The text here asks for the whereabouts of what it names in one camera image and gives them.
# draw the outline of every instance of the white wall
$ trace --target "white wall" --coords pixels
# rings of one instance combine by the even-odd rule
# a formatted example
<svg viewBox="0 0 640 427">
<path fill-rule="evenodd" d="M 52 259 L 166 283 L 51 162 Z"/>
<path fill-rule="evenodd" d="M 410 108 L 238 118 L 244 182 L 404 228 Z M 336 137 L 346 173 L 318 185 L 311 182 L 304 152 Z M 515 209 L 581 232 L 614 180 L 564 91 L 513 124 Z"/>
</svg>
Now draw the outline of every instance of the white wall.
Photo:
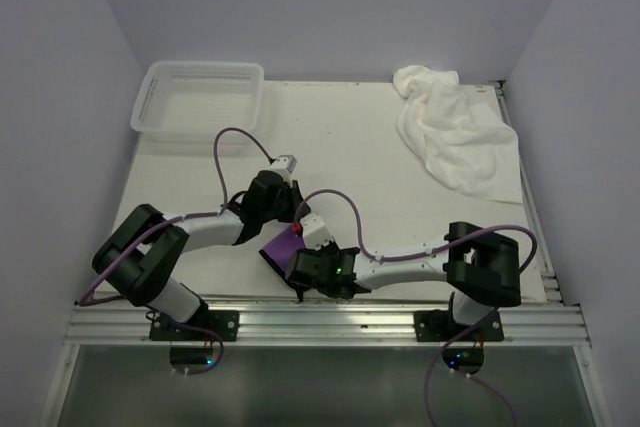
<svg viewBox="0 0 640 427">
<path fill-rule="evenodd" d="M 272 79 L 390 80 L 418 63 L 504 79 L 551 0 L 109 0 L 143 69 L 254 61 Z"/>
<path fill-rule="evenodd" d="M 0 0 L 0 418 L 37 422 L 113 221 L 141 81 L 105 0 Z"/>
<path fill-rule="evenodd" d="M 640 0 L 554 0 L 508 81 L 560 285 L 616 425 L 638 424 Z"/>
</svg>

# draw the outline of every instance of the crumpled white cloth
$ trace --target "crumpled white cloth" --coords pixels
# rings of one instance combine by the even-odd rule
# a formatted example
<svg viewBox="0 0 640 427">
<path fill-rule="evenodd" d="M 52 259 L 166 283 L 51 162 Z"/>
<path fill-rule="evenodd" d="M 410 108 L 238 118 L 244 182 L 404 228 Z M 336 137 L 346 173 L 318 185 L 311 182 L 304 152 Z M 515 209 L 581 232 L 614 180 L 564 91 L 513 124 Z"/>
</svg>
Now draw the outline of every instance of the crumpled white cloth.
<svg viewBox="0 0 640 427">
<path fill-rule="evenodd" d="M 486 102 L 470 104 L 455 71 L 411 65 L 393 85 L 407 99 L 402 140 L 446 187 L 472 197 L 522 203 L 518 136 Z"/>
</svg>

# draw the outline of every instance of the plastic basket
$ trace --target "plastic basket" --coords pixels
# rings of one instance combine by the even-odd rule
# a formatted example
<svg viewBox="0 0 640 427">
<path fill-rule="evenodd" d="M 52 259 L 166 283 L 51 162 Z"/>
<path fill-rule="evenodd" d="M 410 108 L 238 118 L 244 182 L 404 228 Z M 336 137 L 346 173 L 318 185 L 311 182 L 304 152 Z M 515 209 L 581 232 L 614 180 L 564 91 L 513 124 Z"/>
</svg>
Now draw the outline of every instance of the plastic basket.
<svg viewBox="0 0 640 427">
<path fill-rule="evenodd" d="M 225 127 L 255 130 L 262 107 L 264 70 L 236 62 L 156 62 L 133 107 L 131 127 L 149 138 L 211 142 Z M 243 142 L 229 134 L 221 142 Z"/>
</svg>

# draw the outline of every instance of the purple cable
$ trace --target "purple cable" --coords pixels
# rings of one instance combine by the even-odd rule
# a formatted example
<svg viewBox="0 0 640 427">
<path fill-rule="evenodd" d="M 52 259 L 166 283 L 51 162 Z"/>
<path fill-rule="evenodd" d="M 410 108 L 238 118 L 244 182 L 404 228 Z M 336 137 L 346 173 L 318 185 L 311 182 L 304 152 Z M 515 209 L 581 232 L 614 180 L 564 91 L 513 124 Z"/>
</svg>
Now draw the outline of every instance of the purple cable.
<svg viewBox="0 0 640 427">
<path fill-rule="evenodd" d="M 154 225 L 153 227 L 151 227 L 150 229 L 147 229 L 145 232 L 143 232 L 136 240 L 133 241 L 133 243 L 127 247 L 126 249 L 124 249 L 122 251 L 122 253 L 116 257 L 114 259 L 113 262 L 111 262 L 111 264 L 109 264 L 109 266 L 104 269 L 102 271 L 102 273 L 96 277 L 94 279 L 93 282 L 91 282 L 91 285 L 89 285 L 89 287 L 87 288 L 87 290 L 84 292 L 84 294 L 82 294 L 80 296 L 80 300 L 78 301 L 78 305 L 81 307 L 88 307 L 90 305 L 96 305 L 96 303 L 105 303 L 108 302 L 107 299 L 100 299 L 100 300 L 93 300 L 93 293 L 95 292 L 95 290 L 98 288 L 98 286 L 104 282 L 104 280 L 109 277 L 111 275 L 111 272 L 113 272 L 115 269 L 117 269 L 120 264 L 122 263 L 122 261 L 124 259 L 126 259 L 127 257 L 129 257 L 129 255 L 131 255 L 131 253 L 136 250 L 136 248 L 143 243 L 145 240 L 147 240 L 149 237 L 151 237 L 153 234 L 155 234 L 157 231 L 162 230 L 166 227 L 169 227 L 172 224 L 175 224 L 176 222 L 180 222 L 183 219 L 182 216 L 178 216 L 178 217 L 173 217 L 169 220 L 165 220 L 164 222 L 160 222 L 159 224 Z M 117 296 L 114 297 L 110 297 L 111 300 L 116 300 Z"/>
<path fill-rule="evenodd" d="M 340 192 L 339 190 L 335 190 L 335 189 L 320 189 L 320 190 L 316 190 L 315 192 L 312 192 L 311 194 L 307 195 L 304 200 L 300 203 L 300 205 L 298 206 L 298 209 L 296 210 L 295 216 L 294 216 L 294 222 L 299 222 L 300 221 L 300 216 L 302 215 L 302 208 L 304 205 L 306 205 L 310 199 L 312 199 L 313 197 L 316 197 L 317 195 L 320 194 L 334 194 L 337 195 L 338 197 L 343 198 L 344 200 L 347 201 L 347 203 L 351 206 L 351 209 L 353 210 L 353 214 L 356 218 L 356 231 L 357 231 L 357 237 L 358 237 L 358 246 L 360 247 L 360 250 L 362 252 L 362 254 L 371 259 L 371 260 L 376 260 L 379 262 L 404 262 L 404 261 L 409 261 L 409 260 L 416 260 L 416 259 L 422 259 L 424 257 L 429 257 L 431 255 L 435 255 L 435 254 L 440 254 L 442 252 L 445 252 L 449 249 L 452 249 L 454 247 L 457 247 L 461 244 L 464 244 L 465 242 L 469 242 L 470 240 L 473 239 L 477 239 L 478 237 L 482 237 L 483 235 L 487 235 L 489 233 L 492 232 L 496 232 L 499 230 L 514 230 L 517 232 L 522 232 L 523 234 L 526 234 L 530 239 L 531 239 L 531 251 L 529 252 L 529 255 L 527 256 L 527 258 L 525 259 L 525 261 L 522 263 L 522 266 L 520 267 L 520 273 L 522 274 L 522 272 L 524 272 L 524 270 L 529 266 L 529 264 L 531 264 L 531 262 L 533 261 L 533 258 L 536 255 L 536 251 L 538 250 L 538 241 L 535 237 L 535 235 L 533 234 L 533 232 L 531 232 L 531 230 L 519 226 L 519 225 L 511 225 L 511 224 L 503 224 L 503 225 L 494 225 L 493 227 L 487 227 L 485 229 L 480 229 L 477 230 L 469 235 L 465 235 L 464 237 L 461 237 L 457 240 L 454 240 L 453 242 L 449 242 L 448 244 L 444 244 L 440 247 L 436 247 L 434 249 L 431 250 L 431 252 L 417 252 L 415 254 L 409 254 L 409 255 L 399 255 L 399 256 L 394 256 L 394 257 L 376 257 L 375 255 L 373 255 L 371 252 L 369 252 L 367 250 L 367 248 L 364 245 L 364 239 L 363 239 L 363 235 L 362 235 L 362 218 L 360 217 L 360 211 L 358 210 L 358 207 L 356 206 L 355 202 L 345 193 Z M 447 348 L 449 348 L 449 346 L 451 344 L 453 344 L 454 342 L 457 342 L 458 340 L 464 338 L 465 336 L 471 334 L 472 332 L 474 332 L 486 319 L 488 319 L 493 313 L 496 312 L 497 309 L 492 309 L 491 311 L 489 311 L 489 313 L 487 313 L 482 319 L 480 319 L 478 322 L 476 322 L 473 325 L 470 325 L 469 327 L 467 327 L 466 329 L 464 329 L 462 332 L 460 332 L 458 335 L 452 337 L 451 339 L 449 339 L 442 347 L 440 347 L 440 349 L 438 350 L 438 354 L 435 355 L 433 357 L 433 359 L 431 360 L 431 362 L 429 362 L 429 366 L 427 367 L 427 373 L 425 375 L 425 379 L 424 379 L 424 401 L 425 401 L 425 407 L 427 410 L 427 415 L 429 416 L 429 420 L 431 421 L 431 423 L 433 424 L 434 427 L 438 427 L 438 423 L 436 422 L 435 417 L 433 416 L 433 412 L 431 411 L 431 403 L 429 401 L 429 381 L 431 380 L 431 376 L 433 375 L 433 370 L 438 362 L 438 359 L 442 356 L 442 353 L 447 350 Z M 479 379 L 479 378 L 475 378 L 475 377 L 471 377 L 475 382 L 483 385 L 484 387 L 486 387 L 487 389 L 491 390 L 493 393 L 495 393 L 498 397 L 500 397 L 502 399 L 502 401 L 505 403 L 505 405 L 507 406 L 507 408 L 509 409 L 509 412 L 511 413 L 511 417 L 513 418 L 513 422 L 514 425 L 518 425 L 518 417 L 516 415 L 516 411 L 513 408 L 513 405 L 511 405 L 511 402 L 509 402 L 509 399 L 502 394 L 498 389 L 496 389 L 495 387 L 493 387 L 491 384 L 489 384 L 487 381 Z"/>
<path fill-rule="evenodd" d="M 213 139 L 213 162 L 216 164 L 216 171 L 218 172 L 218 178 L 220 179 L 220 186 L 222 187 L 222 208 L 220 209 L 220 214 L 227 209 L 227 203 L 229 202 L 229 193 L 227 192 L 227 183 L 224 181 L 224 176 L 222 175 L 222 167 L 220 167 L 220 157 L 218 156 L 218 142 L 220 141 L 220 137 L 226 132 L 239 132 L 246 137 L 249 137 L 253 141 L 254 144 L 262 151 L 264 156 L 269 160 L 269 162 L 273 162 L 273 157 L 269 155 L 267 149 L 260 143 L 258 139 L 256 139 L 249 132 L 239 129 L 238 127 L 226 127 L 218 132 L 215 139 Z"/>
<path fill-rule="evenodd" d="M 495 229 L 494 227 L 490 227 L 489 229 L 494 229 L 494 230 L 490 230 L 491 232 L 494 232 L 495 230 L 499 230 L 499 229 Z M 522 232 L 522 230 L 520 230 L 520 229 L 528 230 L 528 229 L 525 229 L 524 227 L 520 227 L 519 229 L 513 229 L 513 230 L 518 230 L 518 231 Z M 461 237 L 460 239 L 458 239 L 458 240 L 456 240 L 454 242 L 450 242 L 449 244 L 445 244 L 442 247 L 438 247 L 438 249 L 440 250 L 440 252 L 442 252 L 444 250 L 450 249 L 452 247 L 456 247 L 457 245 L 460 245 L 461 243 L 465 242 L 464 239 L 466 237 L 472 237 L 473 236 L 472 238 L 475 239 L 475 238 L 479 237 L 480 235 L 484 235 L 484 234 L 487 233 L 487 232 L 484 232 L 484 234 L 480 234 L 480 232 L 481 232 L 481 230 L 478 230 L 478 231 L 474 232 L 473 234 L 470 234 L 470 235 L 465 236 L 465 237 Z M 536 241 L 535 236 L 533 235 L 533 233 L 531 231 L 529 231 L 529 233 L 531 234 L 530 238 L 532 240 L 531 252 L 527 256 L 525 261 L 522 263 L 522 266 L 520 267 L 520 273 L 521 274 L 522 274 L 522 272 L 524 272 L 524 270 L 527 267 L 529 267 L 529 264 L 531 264 L 531 261 L 533 260 L 534 256 L 536 255 L 536 251 L 538 250 L 538 242 Z M 424 394 L 424 403 L 425 403 L 425 407 L 426 407 L 426 410 L 427 410 L 427 415 L 429 416 L 429 420 L 431 421 L 431 424 L 433 425 L 433 427 L 438 427 L 439 424 L 438 424 L 438 422 L 436 422 L 436 419 L 435 419 L 435 417 L 433 415 L 433 412 L 431 411 L 431 402 L 429 400 L 429 381 L 431 380 L 431 377 L 433 375 L 433 370 L 435 369 L 435 366 L 438 363 L 438 359 L 440 359 L 440 357 L 442 356 L 442 353 L 445 350 L 447 350 L 451 344 L 453 344 L 454 342 L 457 342 L 458 340 L 460 340 L 460 339 L 466 337 L 467 335 L 471 334 L 472 332 L 474 332 L 484 321 L 486 321 L 497 310 L 498 309 L 491 309 L 484 317 L 482 317 L 475 324 L 470 325 L 469 327 L 464 329 L 462 332 L 460 332 L 458 335 L 453 336 L 451 339 L 449 339 L 447 342 L 445 342 L 445 344 L 442 347 L 440 347 L 440 349 L 438 349 L 438 353 L 429 362 L 429 366 L 427 367 L 427 373 L 426 373 L 426 375 L 424 377 L 423 394 Z M 511 402 L 509 401 L 509 399 L 507 398 L 506 395 L 504 395 L 498 389 L 493 387 L 486 380 L 482 380 L 482 379 L 477 378 L 477 377 L 471 377 L 471 379 L 473 379 L 475 382 L 483 385 L 484 387 L 488 388 L 493 393 L 495 393 L 498 397 L 500 397 L 502 399 L 502 401 L 505 403 L 505 405 L 507 406 L 507 408 L 509 409 L 509 412 L 511 413 L 511 418 L 513 419 L 513 424 L 515 426 L 519 425 L 519 421 L 518 421 L 518 416 L 516 414 L 516 410 L 514 409 L 513 405 L 511 404 Z"/>
<path fill-rule="evenodd" d="M 407 254 L 407 255 L 396 255 L 396 256 L 392 256 L 392 257 L 383 257 L 383 256 L 376 256 L 374 254 L 372 254 L 371 252 L 369 252 L 366 248 L 366 246 L 364 245 L 364 238 L 362 235 L 362 218 L 360 217 L 360 211 L 358 210 L 358 207 L 356 206 L 355 202 L 351 199 L 351 197 L 349 197 L 347 194 L 345 194 L 344 192 L 340 192 L 339 190 L 335 190 L 335 189 L 320 189 L 320 190 L 316 190 L 315 192 L 310 193 L 309 195 L 307 195 L 304 200 L 300 203 L 300 205 L 298 206 L 298 209 L 296 210 L 296 213 L 293 217 L 293 221 L 294 222 L 299 222 L 300 221 L 300 216 L 302 215 L 302 209 L 305 205 L 307 205 L 307 203 L 309 202 L 309 200 L 311 200 L 313 197 L 316 197 L 317 195 L 320 194 L 333 194 L 333 195 L 337 195 L 338 197 L 343 198 L 344 200 L 347 201 L 347 203 L 351 206 L 351 209 L 353 210 L 353 214 L 356 218 L 356 233 L 358 236 L 358 246 L 360 247 L 360 250 L 362 251 L 362 255 L 364 255 L 365 257 L 367 257 L 370 260 L 375 260 L 377 262 L 383 263 L 383 262 L 406 262 L 409 260 L 417 260 L 417 259 L 423 259 L 425 257 L 430 257 L 432 255 L 435 254 L 439 254 L 441 252 L 444 252 L 446 250 L 449 250 L 453 247 L 457 247 L 458 245 L 464 244 L 465 242 L 469 242 L 470 240 L 473 239 L 477 239 L 478 237 L 482 237 L 483 235 L 492 233 L 492 232 L 496 232 L 498 230 L 515 230 L 518 232 L 522 232 L 523 234 L 526 234 L 530 239 L 531 239 L 531 253 L 529 254 L 529 257 L 527 257 L 527 259 L 524 261 L 524 263 L 522 264 L 523 267 L 520 268 L 520 272 L 522 272 L 526 265 L 529 265 L 529 263 L 533 260 L 533 256 L 536 253 L 536 250 L 538 248 L 538 242 L 536 240 L 536 236 L 533 234 L 533 232 L 531 232 L 529 229 L 525 228 L 525 227 L 521 227 L 519 225 L 510 225 L 510 224 L 503 224 L 503 225 L 494 225 L 493 227 L 487 227 L 485 229 L 480 229 L 477 230 L 475 232 L 473 232 L 472 234 L 469 235 L 465 235 L 464 237 L 461 237 L 453 242 L 449 242 L 448 244 L 444 244 L 440 247 L 436 247 L 433 250 L 431 250 L 431 252 L 416 252 L 415 254 Z"/>
<path fill-rule="evenodd" d="M 216 358 L 211 362 L 211 364 L 207 365 L 206 367 L 203 367 L 202 369 L 197 369 L 197 370 L 185 369 L 182 371 L 182 373 L 186 375 L 199 375 L 199 374 L 204 374 L 206 372 L 209 372 L 210 370 L 216 368 L 220 363 L 220 361 L 222 360 L 222 356 L 224 355 L 224 343 L 222 342 L 222 338 L 220 338 L 220 336 L 216 334 L 213 330 L 203 329 L 202 327 L 196 327 L 195 325 L 183 324 L 182 322 L 178 322 L 177 320 L 174 320 L 174 319 L 171 319 L 171 321 L 176 327 L 179 327 L 181 329 L 190 330 L 192 332 L 200 332 L 201 334 L 209 335 L 216 342 L 218 342 L 218 344 L 220 344 L 220 350 L 218 351 L 218 355 L 216 355 Z"/>
<path fill-rule="evenodd" d="M 112 302 L 114 300 L 123 299 L 124 297 L 122 295 L 114 295 L 112 297 L 106 297 L 106 298 L 103 298 L 103 299 L 94 299 L 93 295 L 95 293 L 95 290 L 98 288 L 98 286 L 102 282 L 104 282 L 104 280 L 107 277 L 109 277 L 109 275 L 111 275 L 111 273 L 115 269 L 118 268 L 118 266 L 122 263 L 122 261 L 124 259 L 126 259 L 129 255 L 131 255 L 131 253 L 141 243 L 143 243 L 145 240 L 147 240 L 151 235 L 153 235 L 158 230 L 164 229 L 165 227 L 168 227 L 169 225 L 175 224 L 176 222 L 180 222 L 182 220 L 198 219 L 198 218 L 205 218 L 205 217 L 216 217 L 216 216 L 222 214 L 222 212 L 225 211 L 225 209 L 227 208 L 227 203 L 229 202 L 229 194 L 227 192 L 227 184 L 226 184 L 226 182 L 224 180 L 224 175 L 222 174 L 222 168 L 220 167 L 220 158 L 218 156 L 218 143 L 220 141 L 220 137 L 222 137 L 222 135 L 225 132 L 239 132 L 239 133 L 241 133 L 243 135 L 246 135 L 247 137 L 249 137 L 249 139 L 251 139 L 256 144 L 256 146 L 258 146 L 258 148 L 267 157 L 267 159 L 269 159 L 270 162 L 273 160 L 273 158 L 269 155 L 269 153 L 264 148 L 264 146 L 260 143 L 260 141 L 258 139 L 256 139 L 253 135 L 251 135 L 249 132 L 246 132 L 246 131 L 244 131 L 242 129 L 239 129 L 238 127 L 226 127 L 224 129 L 222 129 L 220 132 L 218 132 L 218 134 L 216 135 L 215 139 L 213 140 L 213 161 L 214 161 L 214 163 L 216 165 L 216 171 L 218 172 L 218 178 L 220 179 L 220 185 L 222 186 L 223 202 L 222 202 L 222 207 L 220 208 L 220 210 L 219 211 L 214 211 L 214 212 L 193 212 L 193 213 L 190 213 L 190 214 L 186 214 L 184 217 L 180 217 L 180 216 L 174 217 L 172 219 L 165 220 L 164 222 L 161 222 L 161 223 L 159 223 L 157 225 L 154 225 L 153 227 L 151 227 L 147 231 L 143 232 L 113 262 L 111 262 L 111 264 L 109 264 L 109 266 L 102 272 L 102 274 L 100 274 L 91 283 L 89 288 L 87 288 L 87 290 L 80 297 L 80 300 L 78 302 L 76 302 L 77 305 L 79 305 L 81 307 L 89 307 L 89 306 L 92 306 L 92 305 L 106 304 L 107 302 Z"/>
</svg>

